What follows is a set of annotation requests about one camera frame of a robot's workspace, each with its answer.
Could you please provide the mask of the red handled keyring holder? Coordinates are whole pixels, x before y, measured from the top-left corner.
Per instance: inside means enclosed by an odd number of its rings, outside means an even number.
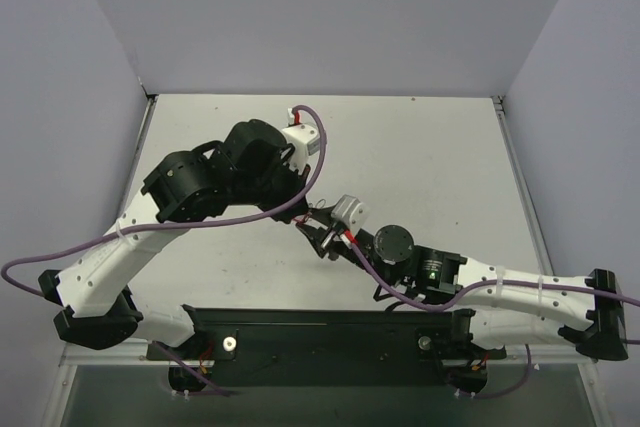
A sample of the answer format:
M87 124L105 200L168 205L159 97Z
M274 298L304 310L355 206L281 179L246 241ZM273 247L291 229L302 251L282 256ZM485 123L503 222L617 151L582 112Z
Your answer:
M301 217L295 218L294 224L298 226L315 221L322 225L326 225L327 219L329 218L326 207L327 203L324 198L321 198L315 204L309 204L309 210Z

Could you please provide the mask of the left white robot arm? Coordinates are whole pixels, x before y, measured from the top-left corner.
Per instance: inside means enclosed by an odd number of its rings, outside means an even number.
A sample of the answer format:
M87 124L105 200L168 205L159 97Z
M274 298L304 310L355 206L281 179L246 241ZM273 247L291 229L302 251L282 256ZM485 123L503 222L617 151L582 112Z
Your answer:
M285 223L302 215L308 204L294 197L319 149L314 126L295 122L278 130L252 119L235 124L222 141L168 154L109 229L108 242L63 271L40 275L44 297L62 308L54 318L59 338L93 350L138 338L159 341L183 358L199 355L205 334L191 308L146 301L132 293L130 281L195 223L230 206L255 206Z

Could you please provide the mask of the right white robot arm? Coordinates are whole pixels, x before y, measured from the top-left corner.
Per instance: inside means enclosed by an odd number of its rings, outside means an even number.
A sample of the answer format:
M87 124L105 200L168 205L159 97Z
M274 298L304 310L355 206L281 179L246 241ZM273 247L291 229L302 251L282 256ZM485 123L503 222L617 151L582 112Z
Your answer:
M595 360L628 357L625 300L609 270L562 277L508 269L420 246L399 225L371 234L327 208L311 210L295 226L319 257L343 258L367 272L377 301L393 298L427 313L472 310L467 335L481 349L572 345Z

